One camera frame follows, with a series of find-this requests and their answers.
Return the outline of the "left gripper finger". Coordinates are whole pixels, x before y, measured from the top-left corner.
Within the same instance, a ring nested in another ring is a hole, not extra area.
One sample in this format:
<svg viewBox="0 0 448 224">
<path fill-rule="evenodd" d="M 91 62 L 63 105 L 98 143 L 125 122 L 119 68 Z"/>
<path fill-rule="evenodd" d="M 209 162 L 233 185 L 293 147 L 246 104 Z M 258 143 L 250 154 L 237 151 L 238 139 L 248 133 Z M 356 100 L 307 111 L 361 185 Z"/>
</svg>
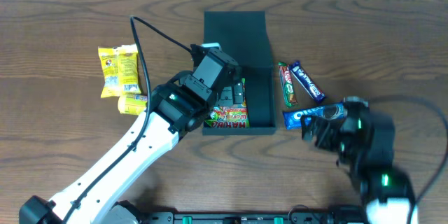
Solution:
<svg viewBox="0 0 448 224">
<path fill-rule="evenodd" d="M 220 98 L 217 100 L 216 106 L 230 107 L 234 104 L 233 89 L 231 87 L 224 87 Z"/>
<path fill-rule="evenodd" d="M 233 101 L 235 104 L 244 103 L 244 84 L 242 82 L 233 86 Z"/>
</svg>

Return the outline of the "blue Oreo cookie pack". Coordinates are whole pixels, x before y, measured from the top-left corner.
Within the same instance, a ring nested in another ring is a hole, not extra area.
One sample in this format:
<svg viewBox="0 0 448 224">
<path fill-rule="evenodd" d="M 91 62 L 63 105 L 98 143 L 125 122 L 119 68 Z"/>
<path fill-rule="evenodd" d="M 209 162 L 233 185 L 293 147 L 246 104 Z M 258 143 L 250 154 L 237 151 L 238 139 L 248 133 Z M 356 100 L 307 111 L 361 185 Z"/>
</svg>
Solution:
<svg viewBox="0 0 448 224">
<path fill-rule="evenodd" d="M 343 103 L 316 106 L 298 111 L 283 112 L 284 124 L 287 130 L 299 129 L 302 127 L 301 118 L 303 116 L 316 116 L 327 120 L 344 118 L 347 115 Z"/>
</svg>

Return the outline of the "Haribo worms gummy bag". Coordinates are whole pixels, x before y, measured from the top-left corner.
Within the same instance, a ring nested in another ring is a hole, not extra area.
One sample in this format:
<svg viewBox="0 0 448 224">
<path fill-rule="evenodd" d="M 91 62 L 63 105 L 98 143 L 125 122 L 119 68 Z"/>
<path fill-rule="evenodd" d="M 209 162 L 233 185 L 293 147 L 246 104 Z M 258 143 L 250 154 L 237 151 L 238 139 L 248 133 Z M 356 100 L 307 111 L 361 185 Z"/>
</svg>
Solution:
<svg viewBox="0 0 448 224">
<path fill-rule="evenodd" d="M 233 104 L 230 107 L 215 106 L 210 112 L 209 117 L 204 121 L 205 128 L 249 128 L 249 111 L 246 105 L 246 81 L 241 79 L 244 84 L 244 103 Z"/>
</svg>

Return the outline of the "green KitKat bar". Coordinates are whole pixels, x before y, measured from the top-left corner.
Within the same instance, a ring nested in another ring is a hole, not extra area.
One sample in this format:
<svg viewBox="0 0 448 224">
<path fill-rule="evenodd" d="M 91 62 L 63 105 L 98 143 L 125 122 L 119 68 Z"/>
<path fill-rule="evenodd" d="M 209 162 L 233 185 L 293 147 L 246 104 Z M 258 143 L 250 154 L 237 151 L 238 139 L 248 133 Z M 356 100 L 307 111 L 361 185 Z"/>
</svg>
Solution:
<svg viewBox="0 0 448 224">
<path fill-rule="evenodd" d="M 288 65 L 285 62 L 278 62 L 278 66 L 285 105 L 288 108 L 297 106 L 298 102 L 295 96 L 295 91 L 293 89 L 293 82 L 291 79 L 291 73 L 288 69 Z"/>
</svg>

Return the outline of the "dark green gift box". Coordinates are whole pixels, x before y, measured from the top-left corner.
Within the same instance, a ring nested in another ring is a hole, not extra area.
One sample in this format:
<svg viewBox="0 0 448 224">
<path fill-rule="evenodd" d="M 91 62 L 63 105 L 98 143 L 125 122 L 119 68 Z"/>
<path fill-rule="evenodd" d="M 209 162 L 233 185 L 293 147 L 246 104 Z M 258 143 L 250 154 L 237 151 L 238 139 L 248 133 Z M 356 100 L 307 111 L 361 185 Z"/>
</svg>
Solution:
<svg viewBox="0 0 448 224">
<path fill-rule="evenodd" d="M 248 128 L 209 127 L 204 136 L 273 135 L 276 130 L 274 60 L 263 11 L 207 11 L 204 42 L 217 42 L 242 67 L 248 107 Z"/>
</svg>

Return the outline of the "purple Dairy Milk bar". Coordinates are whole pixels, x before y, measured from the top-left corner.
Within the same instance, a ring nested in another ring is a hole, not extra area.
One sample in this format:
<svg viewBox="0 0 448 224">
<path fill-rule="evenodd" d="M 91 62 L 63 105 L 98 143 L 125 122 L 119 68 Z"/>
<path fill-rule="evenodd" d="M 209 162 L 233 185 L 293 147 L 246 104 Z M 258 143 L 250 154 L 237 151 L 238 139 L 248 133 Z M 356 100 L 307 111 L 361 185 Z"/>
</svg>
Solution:
<svg viewBox="0 0 448 224">
<path fill-rule="evenodd" d="M 305 71 L 300 61 L 290 64 L 288 69 L 317 104 L 320 104 L 326 98 L 324 92 Z"/>
</svg>

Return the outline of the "yellow candy canister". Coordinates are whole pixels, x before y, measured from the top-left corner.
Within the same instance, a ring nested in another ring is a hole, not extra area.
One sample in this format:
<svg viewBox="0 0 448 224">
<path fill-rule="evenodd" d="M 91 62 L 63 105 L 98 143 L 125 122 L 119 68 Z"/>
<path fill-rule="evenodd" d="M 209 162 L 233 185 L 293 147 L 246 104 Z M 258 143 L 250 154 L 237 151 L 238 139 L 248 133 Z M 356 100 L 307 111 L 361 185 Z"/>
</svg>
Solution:
<svg viewBox="0 0 448 224">
<path fill-rule="evenodd" d="M 118 99 L 118 110 L 121 114 L 138 116 L 148 104 L 148 97 L 141 94 L 126 94 Z"/>
</svg>

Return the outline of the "yellow snack bag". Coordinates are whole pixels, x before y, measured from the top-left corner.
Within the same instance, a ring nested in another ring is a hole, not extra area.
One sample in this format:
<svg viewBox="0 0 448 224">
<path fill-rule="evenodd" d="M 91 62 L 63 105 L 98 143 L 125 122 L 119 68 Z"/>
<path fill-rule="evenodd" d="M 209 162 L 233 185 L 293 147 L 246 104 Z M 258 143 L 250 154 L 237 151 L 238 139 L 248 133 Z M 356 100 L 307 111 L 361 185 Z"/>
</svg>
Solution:
<svg viewBox="0 0 448 224">
<path fill-rule="evenodd" d="M 139 54 L 135 44 L 112 48 L 99 47 L 98 56 L 104 75 L 101 98 L 141 94 L 137 64 Z"/>
</svg>

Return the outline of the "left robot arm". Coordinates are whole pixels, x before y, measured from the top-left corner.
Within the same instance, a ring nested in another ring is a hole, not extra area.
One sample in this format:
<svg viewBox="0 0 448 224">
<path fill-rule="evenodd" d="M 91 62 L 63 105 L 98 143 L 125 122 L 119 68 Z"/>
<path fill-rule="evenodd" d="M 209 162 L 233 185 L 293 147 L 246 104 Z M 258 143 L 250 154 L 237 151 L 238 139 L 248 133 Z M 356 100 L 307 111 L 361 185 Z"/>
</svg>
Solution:
<svg viewBox="0 0 448 224">
<path fill-rule="evenodd" d="M 121 195 L 210 114 L 242 68 L 220 48 L 193 45 L 194 69 L 157 86 L 125 135 L 70 186 L 49 200 L 30 197 L 20 223 L 100 223 Z"/>
</svg>

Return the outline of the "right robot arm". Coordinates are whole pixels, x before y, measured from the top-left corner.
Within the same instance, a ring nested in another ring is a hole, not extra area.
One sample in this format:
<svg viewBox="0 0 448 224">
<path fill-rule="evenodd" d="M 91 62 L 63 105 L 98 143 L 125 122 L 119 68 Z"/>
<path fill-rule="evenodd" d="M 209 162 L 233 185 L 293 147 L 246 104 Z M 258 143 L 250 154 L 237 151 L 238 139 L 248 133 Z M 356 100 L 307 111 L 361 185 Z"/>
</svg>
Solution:
<svg viewBox="0 0 448 224">
<path fill-rule="evenodd" d="M 303 115 L 302 139 L 337 154 L 359 194 L 367 223 L 417 223 L 417 199 L 409 175 L 394 165 L 395 126 L 359 97 L 343 100 L 345 116 Z"/>
</svg>

